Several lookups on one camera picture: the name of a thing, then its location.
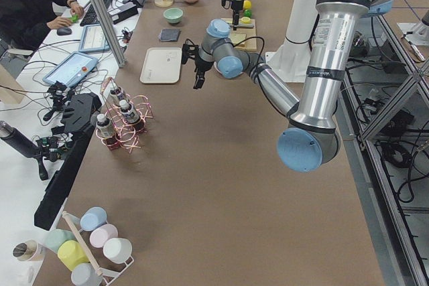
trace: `black sweater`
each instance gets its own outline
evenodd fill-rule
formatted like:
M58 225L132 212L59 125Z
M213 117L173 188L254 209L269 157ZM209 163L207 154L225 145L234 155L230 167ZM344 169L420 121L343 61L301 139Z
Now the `black sweater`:
M21 48L35 50L56 18L52 2L67 6L67 0L0 0L0 29Z

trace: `white tray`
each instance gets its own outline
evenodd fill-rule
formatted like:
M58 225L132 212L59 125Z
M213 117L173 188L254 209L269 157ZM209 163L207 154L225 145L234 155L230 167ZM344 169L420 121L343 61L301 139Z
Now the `white tray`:
M140 82L144 84L173 84L179 81L181 48L150 48L141 69Z

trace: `green fruit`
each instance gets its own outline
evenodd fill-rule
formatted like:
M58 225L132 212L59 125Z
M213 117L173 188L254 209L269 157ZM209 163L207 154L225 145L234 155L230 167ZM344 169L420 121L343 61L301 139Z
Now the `green fruit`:
M251 17L252 17L252 10L250 10L250 9L245 9L245 10L244 10L244 12L243 12L243 15L244 15L245 17L251 18Z

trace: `yellow fruit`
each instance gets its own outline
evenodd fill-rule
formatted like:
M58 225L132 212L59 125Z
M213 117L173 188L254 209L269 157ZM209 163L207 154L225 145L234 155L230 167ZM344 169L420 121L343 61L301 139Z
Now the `yellow fruit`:
M250 0L244 0L243 9L252 9L252 2L250 2Z

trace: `tablet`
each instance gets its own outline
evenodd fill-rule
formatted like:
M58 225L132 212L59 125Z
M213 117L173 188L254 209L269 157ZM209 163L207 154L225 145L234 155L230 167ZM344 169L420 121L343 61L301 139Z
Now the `tablet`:
M109 50L105 34L100 24L86 25L82 30L80 38L79 52L99 53Z
M78 84L99 63L98 58L80 52L73 52L43 77L47 84L60 82L67 87Z

